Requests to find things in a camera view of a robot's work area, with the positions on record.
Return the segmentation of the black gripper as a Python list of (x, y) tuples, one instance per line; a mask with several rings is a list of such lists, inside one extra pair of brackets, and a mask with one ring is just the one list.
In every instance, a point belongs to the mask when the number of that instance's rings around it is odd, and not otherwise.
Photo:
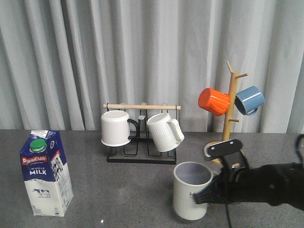
[(241, 180), (241, 175), (249, 170), (249, 164), (240, 150), (243, 143), (238, 139), (206, 145), (203, 149), (205, 161), (219, 159), (223, 168), (211, 183), (200, 192), (194, 193), (196, 204), (232, 204), (250, 202), (250, 185)]

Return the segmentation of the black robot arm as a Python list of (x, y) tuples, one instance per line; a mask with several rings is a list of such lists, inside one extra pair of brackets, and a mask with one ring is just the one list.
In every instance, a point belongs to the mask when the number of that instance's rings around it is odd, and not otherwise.
[(267, 164), (251, 169), (238, 139), (204, 148), (204, 159), (219, 159), (220, 174), (205, 189), (193, 194), (196, 204), (262, 202), (289, 204), (304, 209), (304, 163)]

